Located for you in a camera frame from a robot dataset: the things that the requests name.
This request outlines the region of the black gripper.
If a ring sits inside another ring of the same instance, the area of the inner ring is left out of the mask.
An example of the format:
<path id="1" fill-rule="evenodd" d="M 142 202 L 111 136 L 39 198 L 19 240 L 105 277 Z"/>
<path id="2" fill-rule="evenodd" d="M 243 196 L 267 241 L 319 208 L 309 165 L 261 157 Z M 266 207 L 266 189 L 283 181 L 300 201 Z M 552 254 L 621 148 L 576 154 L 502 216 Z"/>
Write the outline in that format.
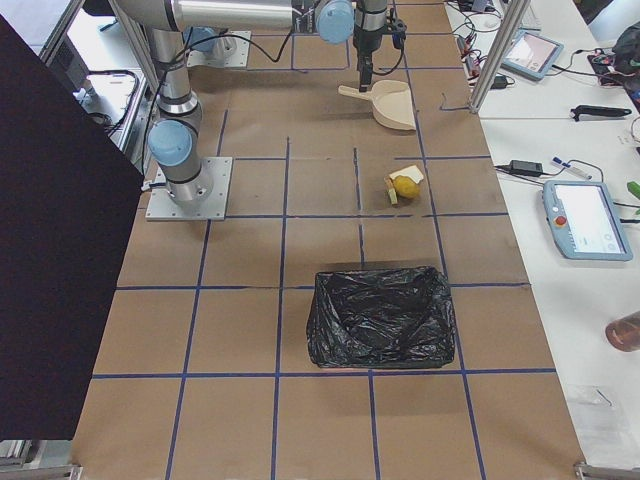
<path id="1" fill-rule="evenodd" d="M 373 53 L 380 48 L 382 38 L 387 31 L 388 22 L 386 19 L 357 19 L 355 21 L 353 46 L 357 51 L 357 69 L 361 70 L 359 71 L 359 92 L 366 92 L 370 88 L 372 72 L 365 67 L 373 66 Z"/>

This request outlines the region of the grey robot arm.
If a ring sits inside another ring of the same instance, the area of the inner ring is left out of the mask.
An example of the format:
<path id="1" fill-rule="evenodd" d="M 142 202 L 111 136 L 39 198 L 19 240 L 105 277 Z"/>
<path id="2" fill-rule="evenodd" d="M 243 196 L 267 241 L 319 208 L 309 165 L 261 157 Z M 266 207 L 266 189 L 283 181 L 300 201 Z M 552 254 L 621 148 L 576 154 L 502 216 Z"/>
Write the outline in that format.
<path id="1" fill-rule="evenodd" d="M 232 29 L 253 28 L 316 33 L 327 43 L 352 39 L 359 88 L 366 90 L 373 54 L 393 24 L 385 1 L 115 1 L 112 6 L 143 27 L 133 41 L 147 43 L 158 77 L 159 120 L 144 138 L 166 181 L 160 199 L 170 220 L 223 219 L 232 167 L 229 157 L 196 151 L 202 107 L 189 79 L 185 31 L 209 28 L 219 42 Z"/>

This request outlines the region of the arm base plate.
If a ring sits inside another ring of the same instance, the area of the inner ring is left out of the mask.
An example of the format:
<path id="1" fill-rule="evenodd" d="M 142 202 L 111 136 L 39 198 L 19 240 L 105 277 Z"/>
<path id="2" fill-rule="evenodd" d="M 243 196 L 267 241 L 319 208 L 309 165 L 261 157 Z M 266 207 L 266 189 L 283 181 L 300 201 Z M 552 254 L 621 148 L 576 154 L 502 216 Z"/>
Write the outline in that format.
<path id="1" fill-rule="evenodd" d="M 157 169 L 148 200 L 149 221 L 223 221 L 232 178 L 232 157 L 203 157 L 198 177 L 189 183 L 166 180 Z"/>
<path id="2" fill-rule="evenodd" d="M 192 47 L 187 66 L 211 68 L 245 68 L 248 63 L 250 31 L 230 31 L 236 37 L 207 40 Z"/>

